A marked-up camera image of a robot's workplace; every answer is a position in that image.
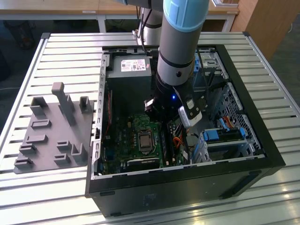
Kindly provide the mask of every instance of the cable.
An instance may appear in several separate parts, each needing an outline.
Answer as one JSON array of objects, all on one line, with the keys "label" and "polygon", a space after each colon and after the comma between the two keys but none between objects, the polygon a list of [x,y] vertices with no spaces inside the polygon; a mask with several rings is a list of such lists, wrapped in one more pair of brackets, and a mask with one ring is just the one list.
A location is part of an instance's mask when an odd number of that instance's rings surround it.
[{"label": "cable", "polygon": [[291,23],[291,28],[290,28],[290,30],[288,31],[288,33],[290,33],[290,32],[292,31],[292,29],[293,29],[293,23]]},{"label": "cable", "polygon": [[136,21],[137,21],[137,27],[138,27],[139,23],[140,23],[140,15],[138,13],[137,6],[135,8],[136,8]]},{"label": "cable", "polygon": [[142,49],[144,50],[144,52],[145,52],[145,54],[146,54],[147,56],[148,56],[149,54],[148,54],[148,52],[146,51],[146,48],[145,48],[145,45],[144,45],[144,37],[143,37],[143,35],[144,35],[144,28],[145,28],[145,26],[146,26],[146,23],[147,23],[147,21],[148,21],[148,19],[149,19],[151,13],[152,13],[152,9],[151,9],[150,12],[148,13],[145,22],[142,21],[143,25],[142,25],[142,30],[141,30],[141,43],[142,43]]},{"label": "cable", "polygon": [[110,98],[110,94],[108,92],[108,125],[107,125],[107,129],[105,132],[105,136],[107,135],[107,132],[108,132],[108,129],[110,126],[110,121],[111,121],[110,101],[111,101],[111,98]]},{"label": "cable", "polygon": [[197,51],[197,54],[198,54],[198,57],[199,57],[200,66],[201,66],[201,73],[202,73],[202,76],[204,78],[204,82],[205,82],[205,86],[206,86],[206,95],[207,95],[206,99],[208,99],[208,83],[207,83],[207,80],[206,80],[206,77],[205,77],[203,62],[202,62],[198,47],[196,47],[196,51]]},{"label": "cable", "polygon": [[196,138],[199,138],[199,136],[195,133],[191,134],[191,136],[195,136]]},{"label": "cable", "polygon": [[2,88],[2,89],[0,89],[0,90],[10,90],[10,89],[20,89],[21,87],[19,87],[19,88]]}]

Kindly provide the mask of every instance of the aluminum extrusion table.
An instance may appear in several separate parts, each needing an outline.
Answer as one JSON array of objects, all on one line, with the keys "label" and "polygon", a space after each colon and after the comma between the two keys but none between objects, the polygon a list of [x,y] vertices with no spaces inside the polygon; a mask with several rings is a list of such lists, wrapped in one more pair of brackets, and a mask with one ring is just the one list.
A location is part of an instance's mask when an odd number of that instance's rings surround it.
[{"label": "aluminum extrusion table", "polygon": [[224,44],[269,129],[286,167],[242,195],[122,217],[104,218],[84,197],[86,167],[14,174],[14,161],[30,121],[30,101],[51,95],[53,82],[65,92],[97,100],[102,46],[135,45],[130,33],[52,34],[39,42],[0,136],[0,223],[4,224],[293,224],[300,218],[300,109],[251,37],[202,33],[199,44]]}]

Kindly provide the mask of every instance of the motherboard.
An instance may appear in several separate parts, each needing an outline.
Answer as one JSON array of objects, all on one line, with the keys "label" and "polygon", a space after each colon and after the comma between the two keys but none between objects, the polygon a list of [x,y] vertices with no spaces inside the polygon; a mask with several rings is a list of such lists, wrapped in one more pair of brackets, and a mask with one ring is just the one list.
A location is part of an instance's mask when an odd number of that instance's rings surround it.
[{"label": "motherboard", "polygon": [[104,172],[132,172],[164,167],[160,125],[145,114],[117,117],[114,135],[105,142]]}]

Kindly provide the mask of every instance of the metal frame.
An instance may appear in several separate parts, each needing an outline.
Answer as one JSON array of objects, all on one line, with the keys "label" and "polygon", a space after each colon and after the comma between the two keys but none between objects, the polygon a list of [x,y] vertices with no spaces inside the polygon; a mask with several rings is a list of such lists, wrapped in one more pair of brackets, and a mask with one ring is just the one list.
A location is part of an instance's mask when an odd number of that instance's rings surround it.
[{"label": "metal frame", "polygon": [[1,20],[96,20],[96,11],[90,14],[1,14]]},{"label": "metal frame", "polygon": [[237,8],[239,6],[238,4],[223,3],[220,0],[211,0],[211,1],[212,3],[214,3],[215,7]]},{"label": "metal frame", "polygon": [[[85,95],[89,96],[90,100],[96,101],[102,46],[135,44],[136,41],[131,38],[130,33],[51,34],[45,50],[38,52],[36,56],[41,60],[36,60],[35,67],[43,69],[31,72],[35,75],[30,76],[25,86],[26,93],[23,97],[18,96],[16,101],[26,104],[31,99],[26,97],[26,94],[43,95],[45,91],[41,90],[47,88],[45,84],[50,85],[53,80],[59,79],[69,83],[66,85],[68,89],[66,92],[89,90]],[[28,107],[19,104],[17,113],[11,117],[13,124],[8,127],[10,134],[2,134],[6,143],[16,142],[4,144],[1,152],[1,224],[47,222],[51,225],[64,225],[119,222],[125,225],[133,223],[210,225],[220,221],[223,224],[232,224],[234,221],[236,224],[253,225],[299,222],[300,119],[299,112],[294,110],[296,105],[287,97],[286,89],[280,87],[276,74],[268,72],[269,65],[261,59],[260,54],[256,53],[256,45],[249,43],[241,32],[201,33],[199,44],[225,45],[287,164],[285,168],[261,179],[235,198],[105,219],[93,200],[84,197],[87,167],[24,175],[11,172],[20,144],[17,141],[24,138],[26,130],[22,127],[28,125],[26,116],[31,115]],[[73,100],[79,96],[76,93],[71,95]]]},{"label": "metal frame", "polygon": [[[229,32],[236,14],[207,15],[208,20],[225,20],[222,32]],[[60,14],[1,14],[2,20],[98,20],[99,30],[106,33],[105,20],[134,20],[136,15],[103,15],[90,13],[82,15],[60,15]]]},{"label": "metal frame", "polygon": [[[207,15],[207,20],[225,20],[222,32],[230,32],[233,25],[236,14],[226,14],[226,15]],[[134,20],[136,15],[97,15],[97,20],[100,28],[100,32],[106,33],[105,20]]]},{"label": "metal frame", "polygon": [[40,61],[40,57],[43,54],[43,50],[45,49],[46,44],[47,44],[47,39],[41,39],[39,41],[36,52],[33,55],[33,59],[31,61],[30,65],[29,65],[29,68],[28,68],[28,71],[27,71],[26,76],[24,78],[24,81],[22,83],[22,86],[21,86],[21,88],[18,92],[17,97],[15,98],[15,102],[13,104],[13,107],[12,107],[10,113],[9,113],[7,121],[4,125],[2,133],[0,135],[0,164],[1,164],[1,160],[3,159],[3,154],[1,153],[1,150],[3,148],[3,145],[4,145],[5,141],[6,141],[6,138],[11,134],[10,128],[12,126],[12,123],[14,122],[14,118],[15,118],[17,110],[20,106],[21,99],[24,96],[24,93],[25,93],[26,87],[28,85],[28,82],[31,78],[31,75],[37,69],[37,65]]}]

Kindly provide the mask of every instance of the robotic arm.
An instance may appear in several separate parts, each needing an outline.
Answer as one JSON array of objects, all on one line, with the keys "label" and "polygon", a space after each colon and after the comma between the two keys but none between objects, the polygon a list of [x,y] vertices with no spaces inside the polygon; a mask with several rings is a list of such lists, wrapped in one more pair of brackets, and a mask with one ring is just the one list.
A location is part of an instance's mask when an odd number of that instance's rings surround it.
[{"label": "robotic arm", "polygon": [[203,105],[193,98],[192,85],[187,82],[194,69],[195,49],[208,12],[209,0],[119,0],[156,10],[146,25],[159,24],[159,12],[163,11],[159,42],[156,91],[154,99],[145,102],[146,113],[151,116],[157,103],[163,109],[178,109],[185,128],[192,127],[201,118]]}]

